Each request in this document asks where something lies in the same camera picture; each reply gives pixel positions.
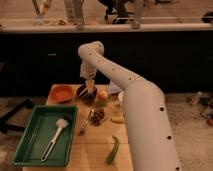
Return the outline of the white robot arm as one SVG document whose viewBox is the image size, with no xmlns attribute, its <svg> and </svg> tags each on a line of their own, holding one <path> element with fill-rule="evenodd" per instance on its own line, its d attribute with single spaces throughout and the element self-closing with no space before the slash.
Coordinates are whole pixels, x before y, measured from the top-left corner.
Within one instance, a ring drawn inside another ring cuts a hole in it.
<svg viewBox="0 0 213 171">
<path fill-rule="evenodd" d="M 81 45 L 80 76 L 91 79 L 99 71 L 124 91 L 122 107 L 133 171 L 182 171 L 162 90 L 103 54 L 100 41 Z"/>
</svg>

